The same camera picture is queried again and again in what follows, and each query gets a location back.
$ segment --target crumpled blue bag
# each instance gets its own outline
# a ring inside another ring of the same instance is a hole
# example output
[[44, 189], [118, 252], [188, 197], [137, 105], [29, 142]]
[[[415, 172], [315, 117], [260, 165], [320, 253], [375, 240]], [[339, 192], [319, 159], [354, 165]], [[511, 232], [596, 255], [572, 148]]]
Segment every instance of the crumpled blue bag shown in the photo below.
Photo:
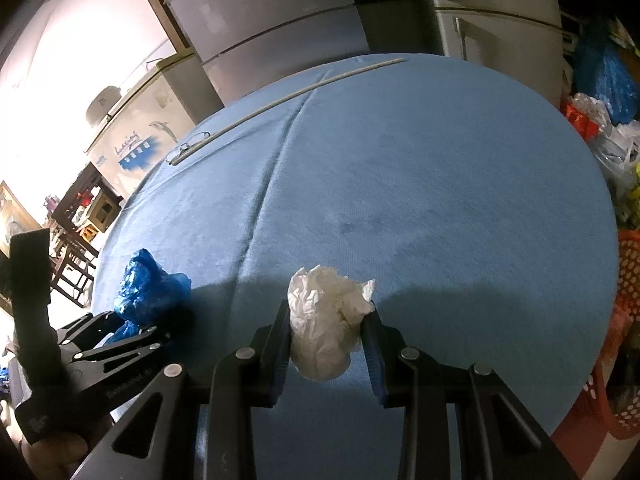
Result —
[[604, 18], [594, 20], [580, 37], [574, 54], [578, 92], [603, 101], [613, 125], [629, 124], [638, 110], [638, 87], [609, 39]]
[[191, 297], [191, 280], [186, 274], [169, 274], [146, 249], [131, 257], [120, 282], [113, 310], [125, 323], [105, 341], [115, 343], [137, 335], [140, 327], [154, 324], [162, 315]]

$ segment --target bolt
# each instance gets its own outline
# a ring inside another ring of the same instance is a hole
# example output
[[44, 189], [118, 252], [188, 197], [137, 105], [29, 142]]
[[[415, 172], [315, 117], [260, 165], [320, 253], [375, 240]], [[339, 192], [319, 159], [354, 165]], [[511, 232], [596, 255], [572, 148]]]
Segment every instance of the bolt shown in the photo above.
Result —
[[412, 346], [407, 346], [400, 351], [400, 356], [408, 361], [415, 361], [418, 357], [420, 357], [420, 351], [417, 348], [413, 348]]
[[236, 351], [238, 359], [251, 359], [255, 355], [255, 350], [250, 346], [243, 346]]
[[167, 377], [177, 377], [182, 373], [182, 367], [178, 363], [172, 363], [164, 367], [164, 374]]
[[489, 374], [491, 374], [491, 372], [493, 372], [493, 370], [491, 370], [491, 367], [489, 365], [485, 365], [482, 363], [476, 363], [474, 364], [474, 372], [478, 375], [483, 375], [483, 376], [487, 376]]

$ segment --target blue tablecloth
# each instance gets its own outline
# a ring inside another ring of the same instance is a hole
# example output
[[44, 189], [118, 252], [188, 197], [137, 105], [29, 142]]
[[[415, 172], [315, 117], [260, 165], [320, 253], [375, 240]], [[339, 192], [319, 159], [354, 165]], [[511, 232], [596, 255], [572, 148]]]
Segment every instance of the blue tablecloth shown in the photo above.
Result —
[[[269, 324], [302, 266], [376, 279], [383, 322], [439, 361], [493, 366], [551, 432], [607, 330], [616, 226], [596, 161], [542, 97], [428, 55], [308, 92], [173, 168], [156, 166], [100, 254], [94, 312], [111, 309], [130, 254], [193, 280], [197, 325], [177, 359], [201, 382]], [[319, 66], [254, 92], [215, 132], [323, 78], [397, 56]], [[258, 477], [397, 475], [402, 411], [382, 410], [362, 353], [312, 383], [290, 367], [254, 410]]]

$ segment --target white rod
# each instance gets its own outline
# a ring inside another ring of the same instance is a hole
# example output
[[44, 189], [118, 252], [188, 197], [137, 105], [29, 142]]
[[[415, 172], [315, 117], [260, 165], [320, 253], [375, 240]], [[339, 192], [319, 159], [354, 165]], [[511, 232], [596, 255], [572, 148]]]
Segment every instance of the white rod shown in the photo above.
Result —
[[333, 83], [335, 81], [340, 81], [340, 79], [345, 79], [347, 77], [350, 77], [352, 75], [357, 75], [357, 74], [361, 74], [363, 72], [368, 72], [369, 70], [375, 70], [377, 68], [383, 67], [383, 66], [388, 66], [388, 65], [393, 65], [396, 63], [402, 63], [403, 61], [406, 61], [405, 59], [403, 59], [402, 57], [398, 57], [396, 59], [389, 59], [387, 61], [382, 61], [380, 63], [376, 63], [373, 65], [369, 65], [369, 66], [364, 66], [362, 68], [357, 68], [356, 70], [351, 70], [350, 72], [345, 72], [344, 74], [339, 74], [336, 75], [334, 77], [330, 77], [329, 79], [325, 79], [323, 81], [320, 81], [318, 83], [314, 83], [311, 86], [307, 86], [306, 88], [302, 88], [296, 92], [293, 92], [293, 94], [289, 94], [287, 96], [284, 96], [280, 99], [278, 99], [277, 101], [274, 101], [273, 103], [269, 103], [268, 105], [263, 106], [262, 108], [258, 108], [255, 112], [251, 112], [249, 115], [243, 117], [242, 119], [237, 120], [235, 123], [230, 124], [229, 126], [226, 126], [225, 128], [222, 128], [220, 131], [216, 132], [213, 135], [210, 135], [209, 137], [206, 137], [205, 139], [202, 139], [200, 142], [197, 142], [196, 144], [194, 144], [193, 146], [188, 147], [186, 150], [184, 150], [183, 152], [179, 153], [178, 155], [174, 156], [174, 158], [172, 158], [169, 161], [169, 164], [171, 164], [172, 166], [176, 166], [178, 164], [180, 164], [185, 158], [187, 158], [190, 155], [193, 155], [193, 153], [197, 152], [200, 148], [202, 148], [203, 146], [206, 146], [207, 144], [209, 144], [212, 140], [217, 139], [219, 136], [222, 136], [224, 134], [226, 134], [227, 132], [233, 130], [236, 126], [240, 126], [240, 124], [247, 122], [249, 119], [253, 119], [254, 117], [260, 115], [263, 112], [266, 112], [267, 110], [271, 110], [273, 107], [276, 107], [278, 105], [281, 105], [283, 103], [285, 103], [286, 101], [289, 101], [295, 97], [298, 97], [306, 92], [311, 92], [312, 90], [315, 90], [316, 88], [320, 88], [321, 86], [325, 86], [328, 85], [330, 83]]

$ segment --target clutter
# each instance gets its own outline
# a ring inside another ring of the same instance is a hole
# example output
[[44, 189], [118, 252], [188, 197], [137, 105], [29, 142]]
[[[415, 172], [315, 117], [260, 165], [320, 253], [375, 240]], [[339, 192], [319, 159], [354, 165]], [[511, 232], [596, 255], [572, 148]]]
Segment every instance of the clutter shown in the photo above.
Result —
[[146, 249], [136, 251], [124, 271], [114, 311], [124, 320], [106, 343], [136, 335], [163, 314], [184, 304], [191, 297], [191, 280], [186, 274], [169, 274]]
[[587, 27], [574, 59], [577, 91], [603, 101], [613, 124], [631, 122], [638, 110], [638, 88], [609, 39], [606, 20]]
[[375, 280], [359, 283], [332, 267], [304, 267], [289, 283], [291, 360], [301, 375], [328, 381], [344, 373], [360, 342], [360, 323], [372, 312]]
[[640, 227], [640, 122], [613, 126], [604, 102], [580, 92], [562, 102], [561, 112], [598, 161], [619, 222]]

